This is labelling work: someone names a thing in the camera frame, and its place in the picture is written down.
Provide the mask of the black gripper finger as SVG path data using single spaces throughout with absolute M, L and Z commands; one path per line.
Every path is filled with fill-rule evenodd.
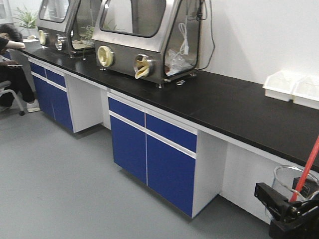
M 295 219 L 297 217 L 293 203 L 265 183 L 256 183 L 254 196 L 265 206 L 273 219 Z
M 319 237 L 319 201 L 289 202 L 285 199 L 274 210 L 269 236 L 273 239 L 317 239 Z

